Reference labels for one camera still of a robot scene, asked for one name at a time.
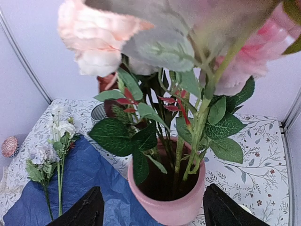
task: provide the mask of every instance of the blue paper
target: blue paper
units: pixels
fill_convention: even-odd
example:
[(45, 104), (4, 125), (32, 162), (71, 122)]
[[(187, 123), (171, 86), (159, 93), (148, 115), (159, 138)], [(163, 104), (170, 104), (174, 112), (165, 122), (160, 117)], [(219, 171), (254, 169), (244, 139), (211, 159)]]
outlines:
[[(128, 182), (83, 137), (65, 161), (63, 211), (88, 190), (100, 186), (105, 201), (104, 226), (159, 226), (133, 195)], [(49, 198), (54, 218), (58, 216), (57, 174), (50, 181)], [(42, 226), (50, 216), (42, 186), (30, 181), (21, 198), (4, 216), (6, 226)]]

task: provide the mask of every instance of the tablecloth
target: tablecloth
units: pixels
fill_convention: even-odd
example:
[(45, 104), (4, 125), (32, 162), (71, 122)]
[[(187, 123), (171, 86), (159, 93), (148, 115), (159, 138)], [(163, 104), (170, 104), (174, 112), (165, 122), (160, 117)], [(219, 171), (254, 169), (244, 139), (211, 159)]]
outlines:
[[(74, 117), (75, 126), (100, 154), (124, 177), (127, 177), (128, 157), (117, 157), (99, 148), (89, 136), (92, 128), (91, 111), (100, 104), (97, 101), (57, 99), (43, 113), (20, 152), (5, 168), (0, 182), (0, 222), (3, 216), (20, 198), (28, 183), (25, 161), (31, 148), (43, 146), (50, 138), (47, 123), (51, 120), (51, 107), (63, 105), (63, 117)], [(244, 163), (236, 164), (218, 160), (209, 151), (206, 155), (206, 185), (217, 184), (233, 200), (248, 207), (251, 212), (271, 226), (287, 226), (289, 222), (289, 190), (285, 152), (278, 120), (274, 117), (242, 115), (237, 117), (247, 126), (232, 138), (244, 152)], [(205, 225), (204, 215), (199, 214), (191, 226)]]

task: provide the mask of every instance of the floral tablecloth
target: floral tablecloth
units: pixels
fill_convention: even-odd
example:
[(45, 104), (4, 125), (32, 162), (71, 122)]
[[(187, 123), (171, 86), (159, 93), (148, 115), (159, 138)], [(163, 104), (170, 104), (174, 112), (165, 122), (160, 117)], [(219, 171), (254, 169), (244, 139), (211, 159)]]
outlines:
[[(3, 216), (20, 198), (28, 183), (25, 160), (31, 148), (43, 146), (50, 138), (47, 123), (53, 105), (64, 105), (64, 117), (74, 117), (78, 132), (85, 135), (116, 170), (127, 176), (127, 163), (130, 157), (116, 157), (101, 151), (88, 136), (92, 128), (91, 111), (99, 102), (58, 99), (48, 107), (30, 131), (20, 147), (20, 152), (5, 168), (0, 182), (0, 223)], [(217, 184), (239, 204), (271, 226), (287, 226), (289, 222), (289, 193), (285, 152), (278, 121), (273, 117), (237, 115), (244, 124), (241, 132), (233, 136), (244, 151), (244, 163), (233, 164), (216, 159), (208, 152), (206, 162), (206, 185)], [(205, 225), (203, 214), (190, 226)]]

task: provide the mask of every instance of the pink flower pot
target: pink flower pot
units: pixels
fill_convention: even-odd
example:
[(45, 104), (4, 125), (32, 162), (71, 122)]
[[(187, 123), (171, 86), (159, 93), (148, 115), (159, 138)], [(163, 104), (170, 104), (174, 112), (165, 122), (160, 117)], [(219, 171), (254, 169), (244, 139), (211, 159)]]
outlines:
[(129, 164), (127, 176), (130, 188), (137, 200), (156, 221), (166, 226), (182, 226), (193, 221), (203, 205), (205, 172), (205, 163), (202, 161), (194, 188), (186, 196), (168, 202), (151, 199), (140, 191), (134, 181), (133, 162)]

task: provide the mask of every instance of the green leaf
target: green leaf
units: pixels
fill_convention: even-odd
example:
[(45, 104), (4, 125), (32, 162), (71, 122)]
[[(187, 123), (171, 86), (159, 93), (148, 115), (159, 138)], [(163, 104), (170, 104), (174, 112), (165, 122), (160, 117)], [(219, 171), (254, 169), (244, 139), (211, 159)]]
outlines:
[(52, 171), (52, 165), (51, 164), (44, 164), (43, 165), (43, 171), (46, 173), (46, 174), (48, 174), (48, 175), (50, 175), (51, 174), (51, 171)]
[(232, 136), (242, 130), (244, 125), (238, 118), (230, 113), (226, 113), (222, 120), (215, 125), (206, 123), (205, 133), (213, 140), (223, 139)]
[(188, 72), (177, 72), (176, 80), (183, 90), (195, 95), (196, 97), (201, 96), (200, 85), (196, 76), (194, 75), (193, 69)]
[(150, 155), (146, 155), (146, 157), (148, 157), (159, 168), (159, 170), (162, 173), (167, 174), (167, 170), (165, 169), (165, 167), (160, 162), (154, 160)]
[(250, 77), (248, 81), (246, 81), (243, 89), (234, 96), (227, 97), (227, 112), (233, 112), (233, 110), (249, 99), (255, 90), (255, 81), (253, 77)]
[(141, 37), (143, 42), (137, 43), (136, 46), (141, 60), (145, 63), (175, 72), (186, 72), (193, 68), (193, 47), (179, 32), (152, 29), (151, 32), (145, 31), (140, 36), (144, 36)]
[(61, 137), (60, 142), (63, 145), (67, 145), (69, 143), (70, 134), (68, 132), (65, 132), (64, 136)]
[(130, 119), (124, 109), (119, 107), (118, 105), (112, 105), (112, 111), (115, 114), (115, 117), (120, 120), (123, 124), (128, 125), (130, 124)]
[(141, 100), (143, 93), (139, 88), (137, 81), (128, 72), (121, 67), (118, 69), (118, 77), (125, 83), (135, 100)]
[(210, 147), (216, 157), (222, 160), (243, 163), (243, 151), (241, 146), (230, 138), (224, 138), (221, 140), (212, 140)]
[(59, 150), (61, 150), (61, 149), (63, 148), (63, 144), (62, 144), (61, 142), (59, 142), (59, 141), (56, 141), (56, 142), (54, 142), (54, 144), (53, 144), (53, 148), (54, 148), (56, 151), (59, 151)]
[(217, 124), (226, 113), (226, 97), (221, 98), (218, 100), (209, 111), (208, 115), (208, 122), (211, 125)]
[(165, 122), (158, 116), (158, 114), (155, 112), (154, 109), (152, 109), (150, 106), (148, 106), (145, 103), (139, 103), (138, 105), (138, 112), (141, 116), (141, 118), (151, 119), (155, 120), (159, 123), (161, 123), (164, 127), (166, 127), (169, 130), (169, 127), (165, 124)]
[(297, 0), (284, 0), (283, 9), (296, 24), (301, 26), (301, 10)]
[(98, 94), (97, 96), (94, 97), (94, 99), (99, 100), (101, 102), (104, 102), (105, 100), (108, 99), (119, 99), (119, 98), (123, 98), (123, 95), (120, 91), (118, 90), (109, 90), (109, 91), (103, 91), (100, 94)]
[(146, 128), (142, 129), (132, 137), (135, 150), (140, 152), (152, 149), (157, 146), (156, 123), (153, 121)]
[(141, 184), (149, 174), (149, 165), (142, 152), (133, 153), (133, 174), (136, 185)]
[(240, 108), (242, 108), (242, 107), (243, 107), (243, 105), (234, 108), (234, 110), (231, 112), (231, 114), (234, 114), (235, 112), (237, 112), (237, 111), (238, 111)]
[(89, 136), (101, 147), (117, 156), (128, 156), (133, 152), (126, 126), (116, 118), (106, 118), (97, 123)]
[(40, 182), (44, 179), (42, 173), (37, 168), (35, 168), (30, 160), (27, 161), (26, 170), (32, 181)]
[[(188, 119), (191, 122), (191, 125), (194, 126), (193, 119), (192, 118), (188, 118)], [(192, 135), (189, 132), (189, 130), (187, 129), (185, 118), (184, 117), (176, 117), (175, 122), (176, 122), (176, 129), (177, 129), (179, 136), (182, 137), (182, 139), (184, 141), (186, 141), (188, 144), (191, 145)], [(203, 145), (203, 140), (201, 140), (199, 143), (199, 146), (198, 146), (198, 150), (203, 150), (204, 148), (205, 148), (205, 146)]]
[(301, 35), (299, 36), (299, 38), (292, 44), (290, 45), (286, 51), (284, 51), (283, 54), (291, 54), (291, 53), (297, 53), (301, 51)]

